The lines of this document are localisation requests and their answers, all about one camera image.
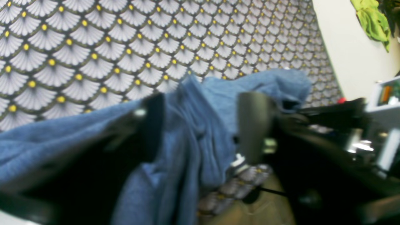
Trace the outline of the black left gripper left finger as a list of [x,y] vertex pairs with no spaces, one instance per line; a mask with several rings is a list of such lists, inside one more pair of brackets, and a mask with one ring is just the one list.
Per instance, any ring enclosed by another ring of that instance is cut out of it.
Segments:
[[101,134],[1,185],[1,211],[39,225],[108,225],[129,175],[153,162],[165,97],[146,98]]

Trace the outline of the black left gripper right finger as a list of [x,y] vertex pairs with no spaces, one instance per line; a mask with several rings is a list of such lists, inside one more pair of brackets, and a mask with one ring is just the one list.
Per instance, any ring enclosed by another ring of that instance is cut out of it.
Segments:
[[298,225],[399,224],[399,182],[308,128],[357,127],[363,108],[359,98],[288,114],[262,93],[239,95],[239,151],[247,165],[271,166]]

